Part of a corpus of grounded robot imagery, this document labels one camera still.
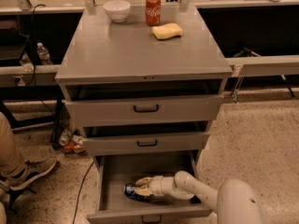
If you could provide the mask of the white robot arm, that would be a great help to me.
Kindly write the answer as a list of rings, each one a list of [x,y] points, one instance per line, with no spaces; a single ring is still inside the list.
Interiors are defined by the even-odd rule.
[[[228,179],[219,189],[213,189],[188,172],[179,171],[174,176],[144,177],[135,184],[135,192],[141,196],[170,195],[181,200],[196,196],[217,215],[217,224],[271,224],[254,189],[239,179]]]

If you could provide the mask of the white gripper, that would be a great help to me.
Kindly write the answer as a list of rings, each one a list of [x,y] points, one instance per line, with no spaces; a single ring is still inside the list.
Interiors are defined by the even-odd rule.
[[[153,178],[150,176],[138,179],[135,184],[138,186],[135,188],[135,193],[140,196],[164,196],[171,195],[175,190],[174,178],[171,176],[157,175]]]

